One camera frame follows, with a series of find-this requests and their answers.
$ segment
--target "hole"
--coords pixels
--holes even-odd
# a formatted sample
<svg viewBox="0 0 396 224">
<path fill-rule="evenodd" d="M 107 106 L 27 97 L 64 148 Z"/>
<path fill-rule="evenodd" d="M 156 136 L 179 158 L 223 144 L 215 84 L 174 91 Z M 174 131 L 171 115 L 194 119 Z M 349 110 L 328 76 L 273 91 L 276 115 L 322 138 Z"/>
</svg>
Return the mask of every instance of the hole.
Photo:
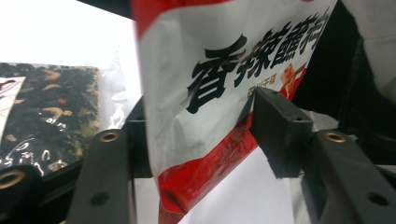
<svg viewBox="0 0 396 224">
<path fill-rule="evenodd" d="M 345 137 L 343 135 L 338 134 L 338 133 L 325 133 L 325 136 L 330 141 L 333 141 L 333 142 L 336 142 L 336 143 L 343 143 L 343 142 L 346 141 Z"/>
<path fill-rule="evenodd" d="M 18 184 L 24 179 L 25 173 L 18 170 L 13 170 L 8 173 L 0 175 L 0 189 L 6 189 Z"/>
<path fill-rule="evenodd" d="M 108 194 L 107 192 L 99 192 L 99 193 L 95 193 L 91 199 L 91 205 L 93 206 L 101 206 L 103 204 L 105 204 L 108 199 L 110 198 L 110 194 Z"/>
<path fill-rule="evenodd" d="M 112 142 L 117 140 L 120 137 L 120 135 L 118 133 L 104 133 L 101 137 L 100 137 L 100 141 L 102 142 Z"/>
<path fill-rule="evenodd" d="M 372 203 L 376 203 L 376 204 L 381 205 L 381 206 L 387 206 L 389 204 L 388 200 L 384 196 L 382 196 L 382 195 L 380 195 L 378 193 L 375 193 L 375 192 L 369 192 L 367 194 L 367 198 Z"/>
</svg>

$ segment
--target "plastic bag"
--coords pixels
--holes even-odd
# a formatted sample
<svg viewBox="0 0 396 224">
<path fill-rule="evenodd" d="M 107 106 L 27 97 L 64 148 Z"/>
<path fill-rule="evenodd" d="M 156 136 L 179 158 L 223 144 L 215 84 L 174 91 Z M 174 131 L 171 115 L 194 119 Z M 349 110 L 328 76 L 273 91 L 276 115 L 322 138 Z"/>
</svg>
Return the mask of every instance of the plastic bag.
<svg viewBox="0 0 396 224">
<path fill-rule="evenodd" d="M 295 93 L 336 3 L 137 0 L 150 166 L 176 223 L 257 143 L 252 93 Z"/>
<path fill-rule="evenodd" d="M 88 66 L 0 63 L 0 77 L 24 78 L 4 117 L 0 168 L 31 164 L 42 175 L 56 171 L 80 160 L 97 132 L 120 128 L 129 113 L 125 87 L 111 81 L 122 77 L 117 60 L 102 71 Z"/>
</svg>

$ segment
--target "chinese character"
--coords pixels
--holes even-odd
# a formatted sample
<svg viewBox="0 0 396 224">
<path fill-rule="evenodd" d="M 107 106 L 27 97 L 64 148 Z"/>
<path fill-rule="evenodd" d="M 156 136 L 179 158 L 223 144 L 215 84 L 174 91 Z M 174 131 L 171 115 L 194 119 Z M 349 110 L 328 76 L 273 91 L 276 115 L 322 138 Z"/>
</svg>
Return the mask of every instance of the chinese character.
<svg viewBox="0 0 396 224">
<path fill-rule="evenodd" d="M 305 47 L 308 44 L 308 42 L 311 42 L 313 40 L 315 40 L 314 44 L 312 45 L 311 49 L 314 49 L 317 46 L 317 43 L 319 41 L 319 37 L 321 36 L 321 34 L 323 33 L 323 29 L 327 23 L 327 20 L 330 18 L 330 15 L 328 13 L 328 8 L 326 9 L 326 11 L 324 12 L 323 16 L 321 16 L 320 18 L 318 18 L 315 21 L 314 26 L 312 26 L 308 32 L 307 32 L 307 36 L 305 37 L 305 39 L 301 42 L 300 44 L 300 54 L 304 53 Z"/>
<path fill-rule="evenodd" d="M 205 50 L 205 56 L 212 59 L 205 63 L 198 63 L 192 71 L 195 80 L 187 88 L 189 96 L 192 95 L 187 110 L 195 114 L 198 109 L 214 98 L 219 98 L 224 93 L 224 82 L 228 73 L 232 72 L 244 55 L 245 50 L 237 52 L 247 43 L 247 38 L 239 36 L 230 47 L 226 49 Z"/>
<path fill-rule="evenodd" d="M 315 20 L 316 18 L 308 17 L 305 21 L 301 21 L 294 26 L 290 34 L 286 36 L 285 40 L 277 50 L 276 56 L 271 64 L 271 68 L 294 57 L 295 51 L 300 44 L 300 40 L 303 38 L 303 35 L 308 30 L 309 25 L 315 22 Z"/>
<path fill-rule="evenodd" d="M 234 81 L 233 85 L 235 87 L 241 83 L 247 70 L 247 78 L 250 78 L 252 75 L 254 75 L 254 77 L 258 77 L 262 68 L 268 68 L 271 62 L 268 57 L 274 52 L 283 36 L 288 33 L 290 29 L 289 25 L 290 22 L 288 22 L 281 31 L 275 34 L 273 34 L 272 30 L 265 34 L 262 40 L 255 46 L 252 53 L 248 56 L 248 59 L 238 67 L 236 73 L 239 74 L 239 77 Z"/>
</svg>

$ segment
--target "snack bag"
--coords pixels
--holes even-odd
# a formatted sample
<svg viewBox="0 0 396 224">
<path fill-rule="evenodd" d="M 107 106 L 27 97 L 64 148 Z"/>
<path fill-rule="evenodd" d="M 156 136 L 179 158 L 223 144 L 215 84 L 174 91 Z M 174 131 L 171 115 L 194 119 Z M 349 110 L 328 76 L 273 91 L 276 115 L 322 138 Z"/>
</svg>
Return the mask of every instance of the snack bag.
<svg viewBox="0 0 396 224">
<path fill-rule="evenodd" d="M 160 222 L 178 222 L 257 147 L 255 88 L 293 97 L 335 3 L 133 1 Z"/>
</svg>

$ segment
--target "red and white bag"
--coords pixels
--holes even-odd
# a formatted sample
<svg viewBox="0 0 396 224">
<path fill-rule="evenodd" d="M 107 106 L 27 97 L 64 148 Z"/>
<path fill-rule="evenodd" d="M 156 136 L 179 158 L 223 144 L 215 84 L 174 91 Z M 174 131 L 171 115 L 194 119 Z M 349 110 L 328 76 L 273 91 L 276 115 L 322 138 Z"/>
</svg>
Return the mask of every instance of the red and white bag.
<svg viewBox="0 0 396 224">
<path fill-rule="evenodd" d="M 335 3 L 133 1 L 148 154 L 164 211 L 182 217 L 257 147 L 254 89 L 292 98 Z"/>
</svg>

